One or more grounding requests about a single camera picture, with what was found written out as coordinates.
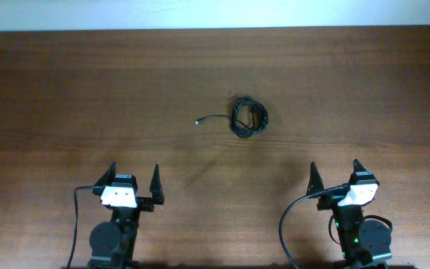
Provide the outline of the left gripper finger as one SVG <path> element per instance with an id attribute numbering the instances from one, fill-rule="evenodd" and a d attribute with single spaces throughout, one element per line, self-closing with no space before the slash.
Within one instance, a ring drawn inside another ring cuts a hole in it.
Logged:
<path id="1" fill-rule="evenodd" d="M 117 163 L 114 161 L 104 175 L 94 184 L 95 187 L 110 185 L 116 176 Z"/>
<path id="2" fill-rule="evenodd" d="M 155 165 L 155 169 L 152 175 L 152 180 L 149 186 L 149 191 L 152 194 L 152 200 L 155 205 L 164 204 L 164 193 L 160 179 L 160 168 L 159 164 Z"/>

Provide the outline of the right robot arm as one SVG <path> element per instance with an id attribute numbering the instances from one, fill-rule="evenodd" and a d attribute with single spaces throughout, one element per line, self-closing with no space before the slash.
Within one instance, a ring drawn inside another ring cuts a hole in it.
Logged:
<path id="1" fill-rule="evenodd" d="M 393 224 L 378 215 L 363 213 L 379 185 L 374 174 L 355 159 L 347 183 L 325 188 L 317 166 L 311 162 L 306 194 L 318 200 L 319 211 L 332 211 L 328 223 L 336 225 L 343 254 L 343 260 L 335 262 L 333 268 L 386 268 L 386 261 L 392 258 Z"/>

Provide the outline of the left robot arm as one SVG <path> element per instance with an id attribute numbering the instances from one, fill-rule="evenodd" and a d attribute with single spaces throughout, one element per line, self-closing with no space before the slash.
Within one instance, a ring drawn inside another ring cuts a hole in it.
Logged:
<path id="1" fill-rule="evenodd" d="M 98 224 L 90 233 L 89 269 L 137 268 L 138 262 L 133 260 L 133 255 L 140 214 L 153 212 L 156 205 L 164 204 L 158 165 L 150 182 L 150 197 L 137 196 L 136 177 L 118 174 L 116 169 L 117 163 L 113 162 L 93 186 L 93 194 L 111 210 L 111 218 Z"/>

